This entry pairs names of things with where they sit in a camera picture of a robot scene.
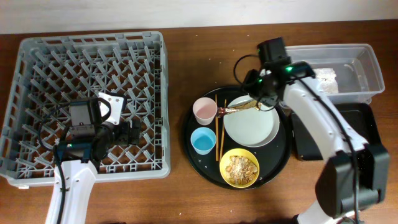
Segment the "white plate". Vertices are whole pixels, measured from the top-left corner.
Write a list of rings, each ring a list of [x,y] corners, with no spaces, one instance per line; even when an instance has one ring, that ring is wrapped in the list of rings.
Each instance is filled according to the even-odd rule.
[[[276,109],[269,111],[261,106],[224,115],[224,128],[229,137],[246,147],[261,147],[270,143],[277,135],[280,119]]]

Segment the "gold foil wrapper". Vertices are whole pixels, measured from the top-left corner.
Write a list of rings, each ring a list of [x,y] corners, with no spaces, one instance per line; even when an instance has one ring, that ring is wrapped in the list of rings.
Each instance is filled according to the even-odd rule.
[[[236,106],[219,107],[218,111],[216,113],[216,117],[221,118],[225,115],[236,113],[236,112],[243,111],[243,110],[248,110],[251,108],[254,108],[259,111],[261,109],[261,106],[262,106],[262,103],[257,102],[256,100],[251,100],[251,101],[247,101],[247,102],[241,103],[240,105],[236,105]]]

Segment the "blue cup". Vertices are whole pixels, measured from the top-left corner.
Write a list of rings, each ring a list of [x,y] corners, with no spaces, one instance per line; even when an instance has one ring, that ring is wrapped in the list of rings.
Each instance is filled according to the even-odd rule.
[[[216,145],[215,132],[206,127],[196,128],[190,137],[191,145],[199,155],[206,155]]]

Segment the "yellow bowl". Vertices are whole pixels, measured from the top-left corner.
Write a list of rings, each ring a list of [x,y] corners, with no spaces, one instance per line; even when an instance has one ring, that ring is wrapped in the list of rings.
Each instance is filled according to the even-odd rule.
[[[257,177],[256,177],[256,180],[255,180],[254,182],[251,182],[250,184],[244,185],[244,186],[242,186],[242,187],[240,187],[240,186],[235,186],[235,185],[233,185],[233,184],[230,184],[230,183],[227,181],[227,178],[226,178],[226,174],[225,174],[224,169],[226,168],[226,166],[227,166],[227,164],[228,164],[228,162],[229,162],[229,157],[230,157],[230,156],[244,156],[244,157],[247,157],[248,159],[250,159],[251,161],[253,161],[253,163],[255,163],[255,165],[257,165],[258,170],[260,170],[259,162],[258,162],[258,160],[256,159],[256,157],[254,156],[254,154],[251,153],[251,152],[249,152],[249,151],[246,150],[246,149],[241,149],[241,148],[231,149],[231,150],[229,150],[228,152],[226,152],[226,153],[223,154],[223,157],[222,157],[221,162],[220,162],[220,165],[219,165],[221,176],[222,176],[222,178],[226,181],[226,183],[227,183],[228,185],[230,185],[230,186],[232,186],[232,187],[234,187],[234,188],[238,188],[238,189],[245,189],[245,188],[248,188],[248,187],[252,186],[252,185],[255,183],[255,181],[258,179],[259,173],[258,173],[258,175],[257,175]]]

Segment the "pink cup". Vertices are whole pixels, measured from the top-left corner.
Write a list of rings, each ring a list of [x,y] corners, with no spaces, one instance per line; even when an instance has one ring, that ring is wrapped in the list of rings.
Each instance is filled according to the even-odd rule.
[[[209,125],[218,112],[216,102],[208,97],[197,99],[193,104],[193,114],[200,125]]]

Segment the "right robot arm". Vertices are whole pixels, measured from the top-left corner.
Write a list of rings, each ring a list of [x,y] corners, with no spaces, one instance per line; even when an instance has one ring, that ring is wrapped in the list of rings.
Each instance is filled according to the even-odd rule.
[[[283,101],[316,142],[325,166],[315,185],[316,201],[295,223],[360,223],[359,212],[384,201],[390,155],[370,144],[319,90],[311,66],[292,62],[281,37],[257,45],[259,70],[241,85],[266,106]]]

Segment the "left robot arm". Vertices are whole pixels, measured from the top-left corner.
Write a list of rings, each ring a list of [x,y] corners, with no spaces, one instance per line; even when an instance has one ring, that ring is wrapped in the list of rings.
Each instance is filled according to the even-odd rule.
[[[46,223],[84,223],[109,147],[139,144],[140,122],[121,121],[126,103],[125,97],[101,94],[57,107],[69,109],[71,123],[51,148],[56,167]]]

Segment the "white napkin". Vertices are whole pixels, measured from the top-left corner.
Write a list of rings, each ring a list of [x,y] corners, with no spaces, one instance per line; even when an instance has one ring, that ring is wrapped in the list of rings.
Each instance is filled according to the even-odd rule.
[[[315,72],[321,91],[328,94],[339,93],[336,73],[332,68],[316,68],[313,71]]]

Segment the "peanut shells and food scraps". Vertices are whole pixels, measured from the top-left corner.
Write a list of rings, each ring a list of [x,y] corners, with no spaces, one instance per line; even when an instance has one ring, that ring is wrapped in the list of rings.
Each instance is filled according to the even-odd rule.
[[[254,182],[259,173],[257,165],[244,156],[230,156],[224,171],[227,181],[240,187]]]

